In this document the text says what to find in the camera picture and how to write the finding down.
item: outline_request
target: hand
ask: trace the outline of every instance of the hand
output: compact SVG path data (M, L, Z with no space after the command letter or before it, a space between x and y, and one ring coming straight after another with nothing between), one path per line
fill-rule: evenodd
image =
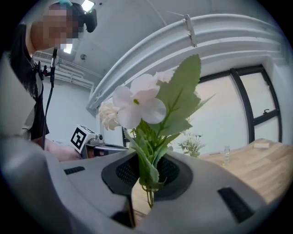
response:
M81 159L79 153L71 146L57 145L48 139L45 140L45 150L54 154L60 162Z

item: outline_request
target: green leaf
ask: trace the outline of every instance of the green leaf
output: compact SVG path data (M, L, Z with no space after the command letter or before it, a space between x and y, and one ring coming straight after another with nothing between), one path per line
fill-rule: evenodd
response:
M200 155L200 152L193 151L191 157L197 158Z
M160 91L156 98L165 104L167 115L161 123L150 126L160 136L174 135L191 127L186 119L200 102L194 94L200 74L201 60L192 55L179 65L169 83L157 82Z
M168 151L168 147L166 145L162 145L159 147L158 153L157 153L155 160L154 160L154 163L153 163L155 168L157 168L158 161L161 159L161 157L163 157L167 153L167 151Z
M140 138L138 146L143 150L143 152L146 155L146 158L149 158L149 152L147 150L147 141L143 137Z
M164 182L151 182L149 186L153 189L160 189L164 186L164 183L166 182L167 178L165 179Z
M159 181L158 170L149 162L143 150L138 146L138 144L130 137L127 131L124 131L124 135L132 143L133 148L137 152L139 161L139 182L141 185L156 184Z
M143 133L141 134L140 129L136 129L136 143L139 144L140 140L141 140L141 136L143 136Z
M140 128L138 128L136 130L136 132L137 132L137 135L140 136L140 137L144 137L144 135L145 135L144 132Z
M204 101L201 101L197 107L193 110L193 113L196 112L199 108L201 108L204 104L206 104L211 98L213 98L216 94L213 96L209 97L208 99L205 99Z
M179 135L180 133L167 137L164 142L164 145L168 145L171 141L175 140Z

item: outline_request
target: ceiling light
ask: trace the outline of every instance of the ceiling light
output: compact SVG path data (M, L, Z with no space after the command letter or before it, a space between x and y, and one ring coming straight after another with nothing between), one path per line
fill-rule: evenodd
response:
M93 5L95 5L93 2L85 0L81 6L85 11L89 11L93 7Z
M65 49L63 50L65 53L71 53L72 44L66 44Z

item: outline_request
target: black vent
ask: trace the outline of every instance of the black vent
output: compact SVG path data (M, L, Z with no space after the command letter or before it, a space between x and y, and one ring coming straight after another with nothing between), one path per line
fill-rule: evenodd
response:
M132 157L116 168L116 175L126 184L133 187L139 177L138 158Z
M77 167L65 169L64 172L65 172L65 174L69 175L69 174L73 174L73 173L76 173L76 172L79 172L82 170L85 170L85 168L83 166L77 166Z
M243 222L254 214L252 209L250 209L250 207L241 199L234 189L230 187L222 188L218 190L218 193L238 223Z
M160 173L159 182L164 182L167 179L164 185L171 183L179 174L179 167L165 157L158 161L157 170Z

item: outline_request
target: white cube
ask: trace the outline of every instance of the white cube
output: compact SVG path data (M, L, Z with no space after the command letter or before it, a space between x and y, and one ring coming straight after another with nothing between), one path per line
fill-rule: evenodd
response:
M96 137L96 133L87 127L77 125L75 132L70 140L72 146L81 154L82 149L86 143L92 138Z

